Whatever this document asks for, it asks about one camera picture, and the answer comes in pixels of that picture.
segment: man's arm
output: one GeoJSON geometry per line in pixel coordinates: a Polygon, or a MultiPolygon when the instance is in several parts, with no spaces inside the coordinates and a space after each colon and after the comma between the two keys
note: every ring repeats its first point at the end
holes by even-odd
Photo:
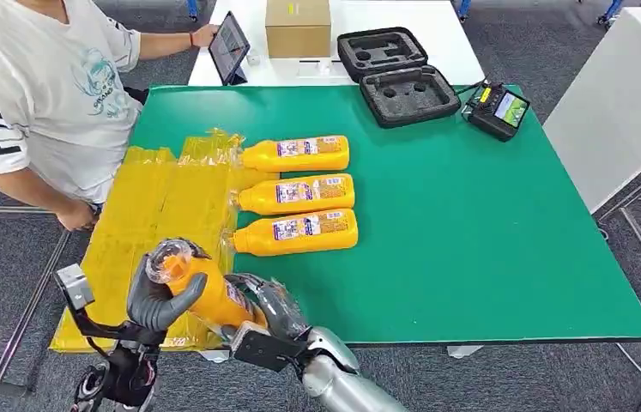
{"type": "Polygon", "coordinates": [[[138,58],[149,60],[183,52],[192,46],[208,47],[218,27],[208,24],[193,33],[141,33],[141,52],[138,58]]]}
{"type": "Polygon", "coordinates": [[[0,174],[0,191],[20,202],[54,212],[68,230],[93,226],[93,210],[82,200],[65,196],[28,168],[0,174]]]}

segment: white t-shirt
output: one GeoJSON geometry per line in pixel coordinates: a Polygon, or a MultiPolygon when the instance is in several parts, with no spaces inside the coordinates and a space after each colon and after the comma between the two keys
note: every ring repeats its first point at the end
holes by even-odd
{"type": "Polygon", "coordinates": [[[141,104],[119,71],[140,34],[92,0],[64,0],[70,24],[0,0],[0,173],[30,167],[61,192],[102,203],[141,104]]]}

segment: white table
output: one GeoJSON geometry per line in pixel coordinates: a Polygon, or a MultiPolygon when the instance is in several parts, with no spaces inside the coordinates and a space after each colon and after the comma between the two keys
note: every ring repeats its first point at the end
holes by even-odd
{"type": "Polygon", "coordinates": [[[543,126],[598,210],[641,173],[641,8],[625,8],[543,126]]]}
{"type": "MultiPolygon", "coordinates": [[[[264,31],[266,0],[217,0],[209,22],[221,24],[231,10],[250,42],[242,70],[250,86],[326,86],[353,84],[338,60],[339,34],[382,27],[411,30],[436,66],[454,85],[474,84],[482,78],[479,61],[464,33],[457,13],[447,1],[330,0],[333,56],[320,59],[269,58],[264,31]]],[[[214,62],[206,48],[199,52],[190,86],[220,86],[214,62]]]]}

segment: green table mat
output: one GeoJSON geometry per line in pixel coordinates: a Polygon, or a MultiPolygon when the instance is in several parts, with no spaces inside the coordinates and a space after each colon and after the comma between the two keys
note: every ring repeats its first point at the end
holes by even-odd
{"type": "Polygon", "coordinates": [[[502,143],[459,114],[381,129],[354,86],[155,88],[131,144],[178,154],[212,127],[245,146],[348,136],[359,244],[235,260],[347,342],[641,338],[641,304],[532,112],[502,143]]]}

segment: open carrying case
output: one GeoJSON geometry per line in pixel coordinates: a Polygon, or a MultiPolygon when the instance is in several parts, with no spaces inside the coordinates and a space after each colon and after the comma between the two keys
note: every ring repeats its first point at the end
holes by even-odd
{"type": "Polygon", "coordinates": [[[381,127],[443,118],[462,105],[404,27],[341,34],[338,56],[381,127]]]}

